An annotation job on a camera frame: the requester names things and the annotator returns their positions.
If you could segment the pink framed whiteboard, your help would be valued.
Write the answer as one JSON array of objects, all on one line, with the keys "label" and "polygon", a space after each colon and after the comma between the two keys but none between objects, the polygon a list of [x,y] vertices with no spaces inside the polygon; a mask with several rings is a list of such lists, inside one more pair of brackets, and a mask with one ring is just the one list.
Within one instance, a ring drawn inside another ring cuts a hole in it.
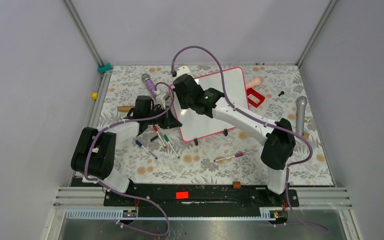
[{"label": "pink framed whiteboard", "polygon": [[[248,109],[246,84],[244,72],[241,67],[233,67],[223,71],[226,93],[230,101]],[[214,88],[222,91],[222,80],[219,72],[197,76],[194,78],[204,90]],[[223,133],[235,127],[224,121],[199,115],[192,109],[182,109],[177,96],[174,96],[174,116],[182,123],[179,128],[181,139],[185,142],[193,142],[195,139],[205,138],[214,134]]]}]

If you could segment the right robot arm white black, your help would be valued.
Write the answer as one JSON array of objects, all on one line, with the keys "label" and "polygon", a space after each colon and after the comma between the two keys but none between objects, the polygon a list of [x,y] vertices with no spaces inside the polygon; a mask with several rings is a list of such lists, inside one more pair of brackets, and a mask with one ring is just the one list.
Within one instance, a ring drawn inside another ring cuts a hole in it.
[{"label": "right robot arm white black", "polygon": [[215,88],[203,88],[194,78],[184,73],[173,82],[174,92],[183,110],[226,122],[248,133],[262,145],[261,161],[268,167],[267,201],[273,206],[286,199],[286,163],[296,145],[291,123],[262,117],[244,107],[229,102],[225,94]]}]

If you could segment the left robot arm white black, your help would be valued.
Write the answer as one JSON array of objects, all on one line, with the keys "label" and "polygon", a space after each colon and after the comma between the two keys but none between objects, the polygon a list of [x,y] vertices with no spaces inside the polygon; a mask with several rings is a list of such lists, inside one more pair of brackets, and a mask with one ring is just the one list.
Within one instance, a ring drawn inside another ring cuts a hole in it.
[{"label": "left robot arm white black", "polygon": [[161,129],[183,126],[170,109],[163,109],[162,103],[154,103],[150,96],[140,95],[121,124],[109,126],[101,134],[92,127],[81,131],[71,159],[71,169],[81,174],[87,170],[89,181],[101,182],[106,188],[117,191],[115,197],[122,205],[132,204],[135,192],[129,188],[131,181],[114,167],[116,146],[133,140],[153,125]]}]

